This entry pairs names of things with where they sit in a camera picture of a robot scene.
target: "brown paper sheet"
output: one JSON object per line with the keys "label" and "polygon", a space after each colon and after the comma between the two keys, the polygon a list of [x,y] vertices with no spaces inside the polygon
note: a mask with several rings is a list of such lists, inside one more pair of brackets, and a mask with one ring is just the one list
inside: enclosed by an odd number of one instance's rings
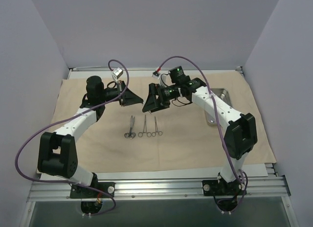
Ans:
{"label": "brown paper sheet", "polygon": [[[246,158],[245,164],[276,162],[269,146],[261,115],[248,83],[237,72],[206,75],[211,88],[226,88],[232,105],[256,118],[258,143]],[[129,88],[146,100],[151,77],[131,77]],[[64,80],[52,122],[73,116],[86,93],[85,79]],[[203,109],[195,104],[184,107],[171,105],[169,109],[147,115],[148,131],[155,130],[157,118],[162,136],[138,137],[143,129],[142,105],[120,107],[110,103],[100,118],[76,143],[79,164],[93,172],[162,171],[222,166],[225,154],[216,127],[205,121]],[[124,138],[130,116],[135,116],[134,139]]]}

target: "gray wall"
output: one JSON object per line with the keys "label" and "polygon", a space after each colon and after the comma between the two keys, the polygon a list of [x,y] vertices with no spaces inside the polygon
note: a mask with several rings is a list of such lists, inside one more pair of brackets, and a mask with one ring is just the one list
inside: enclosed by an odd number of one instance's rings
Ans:
{"label": "gray wall", "polygon": [[[31,0],[0,0],[0,225],[18,226],[31,182],[14,168],[21,144],[52,118],[68,68]],[[39,140],[21,168],[36,171]]]}
{"label": "gray wall", "polygon": [[312,226],[313,0],[279,0],[244,72],[300,226]]}
{"label": "gray wall", "polygon": [[69,67],[242,66],[278,0],[33,0]]}

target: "beige cloth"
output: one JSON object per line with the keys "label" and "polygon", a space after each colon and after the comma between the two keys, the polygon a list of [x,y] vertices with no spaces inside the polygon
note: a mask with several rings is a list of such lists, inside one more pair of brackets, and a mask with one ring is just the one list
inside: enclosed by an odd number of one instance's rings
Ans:
{"label": "beige cloth", "polygon": [[[208,74],[211,88],[226,88],[232,105],[256,118],[258,143],[246,158],[246,164],[276,162],[269,146],[260,113],[251,89],[237,72]],[[146,100],[151,77],[132,77],[129,88]],[[86,93],[85,79],[64,80],[52,122],[73,116]],[[222,166],[225,154],[217,127],[207,125],[203,109],[195,104],[147,115],[149,132],[155,130],[157,118],[162,136],[138,137],[143,129],[142,105],[120,107],[118,102],[106,106],[100,120],[77,141],[79,164],[93,172],[138,172]],[[135,116],[134,139],[124,138],[129,130],[130,116]]]}

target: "scissors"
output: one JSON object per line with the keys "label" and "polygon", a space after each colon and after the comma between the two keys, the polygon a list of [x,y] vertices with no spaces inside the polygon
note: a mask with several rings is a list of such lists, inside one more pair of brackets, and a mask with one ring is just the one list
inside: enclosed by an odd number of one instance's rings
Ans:
{"label": "scissors", "polygon": [[133,139],[136,136],[136,133],[132,132],[134,124],[135,124],[135,117],[131,116],[131,128],[129,129],[129,133],[124,134],[125,138]]}
{"label": "scissors", "polygon": [[157,134],[159,136],[163,135],[163,132],[162,131],[159,131],[158,128],[157,128],[157,118],[155,117],[155,127],[156,127],[156,131],[151,133],[152,136],[156,136]]}
{"label": "scissors", "polygon": [[147,134],[147,137],[151,137],[152,133],[148,132],[147,130],[147,116],[145,115],[145,122],[143,124],[142,132],[138,133],[139,137],[142,137],[144,134]]}

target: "metal tray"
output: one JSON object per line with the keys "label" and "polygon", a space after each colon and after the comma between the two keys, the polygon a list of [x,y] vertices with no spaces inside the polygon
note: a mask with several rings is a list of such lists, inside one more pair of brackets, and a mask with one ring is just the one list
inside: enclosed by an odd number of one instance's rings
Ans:
{"label": "metal tray", "polygon": [[[218,96],[220,99],[222,99],[224,102],[226,102],[229,106],[232,107],[229,92],[227,89],[211,89],[211,90],[216,94],[216,96]],[[207,125],[211,127],[217,126],[215,119],[211,115],[209,115],[206,111],[204,111],[204,114]]]}

